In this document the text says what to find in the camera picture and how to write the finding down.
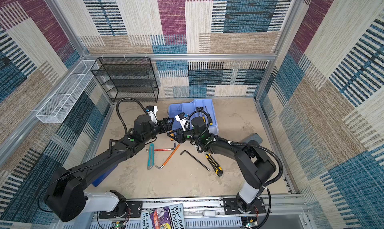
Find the red hex key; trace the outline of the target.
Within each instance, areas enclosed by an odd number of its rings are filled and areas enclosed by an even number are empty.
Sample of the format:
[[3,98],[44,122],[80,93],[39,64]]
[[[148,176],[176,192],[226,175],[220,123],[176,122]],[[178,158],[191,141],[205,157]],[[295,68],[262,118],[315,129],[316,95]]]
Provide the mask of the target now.
[[174,146],[172,148],[155,148],[155,144],[150,144],[150,147],[148,149],[146,149],[146,151],[155,151],[155,152],[161,152],[161,151],[174,151],[177,147],[177,144],[174,143]]

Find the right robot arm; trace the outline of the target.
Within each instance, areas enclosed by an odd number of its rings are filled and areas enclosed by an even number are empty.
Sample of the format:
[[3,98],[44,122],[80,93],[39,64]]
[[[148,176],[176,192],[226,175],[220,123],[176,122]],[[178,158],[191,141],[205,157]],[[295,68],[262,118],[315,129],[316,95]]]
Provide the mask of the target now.
[[180,144],[190,141],[198,153],[206,156],[219,154],[235,160],[245,179],[236,197],[237,207],[241,213],[250,213],[262,192],[282,177],[283,163],[274,152],[257,142],[234,142],[209,132],[212,118],[208,113],[205,113],[207,119],[194,116],[200,113],[204,114],[197,110],[188,116],[185,113],[176,115],[181,127],[168,132],[168,136]]

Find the teal utility knife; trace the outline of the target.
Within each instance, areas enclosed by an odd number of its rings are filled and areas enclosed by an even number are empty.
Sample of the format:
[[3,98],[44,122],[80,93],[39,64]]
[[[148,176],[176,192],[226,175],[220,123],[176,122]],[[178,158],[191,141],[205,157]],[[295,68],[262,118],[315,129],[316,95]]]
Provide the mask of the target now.
[[155,160],[155,145],[153,143],[150,144],[148,152],[149,152],[149,158],[148,158],[147,169],[150,170],[151,168],[153,168],[154,160]]

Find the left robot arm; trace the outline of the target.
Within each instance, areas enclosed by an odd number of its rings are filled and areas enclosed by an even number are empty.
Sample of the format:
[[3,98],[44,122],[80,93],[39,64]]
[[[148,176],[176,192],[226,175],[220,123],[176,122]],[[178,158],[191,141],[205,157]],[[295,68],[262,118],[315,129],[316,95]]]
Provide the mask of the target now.
[[172,130],[173,118],[158,120],[155,111],[142,108],[143,115],[137,117],[134,126],[119,140],[110,140],[109,148],[70,169],[59,167],[47,186],[44,203],[62,222],[69,222],[82,213],[111,212],[121,218],[127,214],[126,198],[116,191],[86,194],[84,190],[96,179],[140,152],[151,139]]

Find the orange hex key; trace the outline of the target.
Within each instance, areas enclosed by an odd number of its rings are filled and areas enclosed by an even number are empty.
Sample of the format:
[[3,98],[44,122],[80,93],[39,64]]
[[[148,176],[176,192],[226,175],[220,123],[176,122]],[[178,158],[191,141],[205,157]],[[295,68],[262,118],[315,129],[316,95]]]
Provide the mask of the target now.
[[164,163],[159,167],[159,166],[155,166],[157,169],[161,170],[162,168],[164,168],[164,166],[169,162],[169,160],[172,158],[172,156],[175,154],[175,152],[177,151],[177,149],[180,147],[181,144],[177,144],[174,148],[174,150],[171,152],[171,154],[167,157],[167,159],[164,161]]

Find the yellow black utility knife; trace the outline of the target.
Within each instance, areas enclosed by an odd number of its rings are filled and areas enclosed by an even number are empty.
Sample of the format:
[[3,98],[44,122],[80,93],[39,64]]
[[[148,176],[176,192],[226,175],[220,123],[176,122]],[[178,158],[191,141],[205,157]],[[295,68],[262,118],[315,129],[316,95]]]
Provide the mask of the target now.
[[219,165],[219,163],[212,157],[211,154],[205,153],[205,155],[206,155],[207,160],[209,161],[209,163],[213,167],[217,176],[221,177],[223,175],[223,170],[222,170],[221,166]]

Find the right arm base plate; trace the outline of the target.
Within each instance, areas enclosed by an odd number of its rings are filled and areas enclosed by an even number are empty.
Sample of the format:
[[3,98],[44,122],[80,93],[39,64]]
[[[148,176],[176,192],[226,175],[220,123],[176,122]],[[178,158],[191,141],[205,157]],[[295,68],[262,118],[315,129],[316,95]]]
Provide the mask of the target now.
[[262,198],[255,198],[251,203],[246,203],[240,197],[222,198],[220,205],[224,208],[226,215],[235,214],[264,214],[267,212]]

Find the black hex key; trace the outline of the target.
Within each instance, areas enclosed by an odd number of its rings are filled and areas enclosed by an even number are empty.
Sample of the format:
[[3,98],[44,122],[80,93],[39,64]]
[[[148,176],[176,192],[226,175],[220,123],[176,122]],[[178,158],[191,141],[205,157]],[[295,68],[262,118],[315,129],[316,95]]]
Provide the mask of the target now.
[[184,150],[180,153],[180,156],[183,155],[183,154],[187,154],[189,155],[193,160],[195,160],[198,164],[200,164],[203,168],[205,168],[208,172],[210,172],[211,170],[206,166],[204,165],[200,160],[198,160],[195,156],[193,156],[190,152]]

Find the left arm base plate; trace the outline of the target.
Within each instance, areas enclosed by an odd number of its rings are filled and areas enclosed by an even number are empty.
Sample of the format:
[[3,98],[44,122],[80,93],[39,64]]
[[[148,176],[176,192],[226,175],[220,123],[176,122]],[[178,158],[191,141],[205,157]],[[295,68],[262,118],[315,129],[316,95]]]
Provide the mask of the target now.
[[126,201],[119,203],[111,212],[100,212],[98,219],[139,218],[142,213],[143,201]]

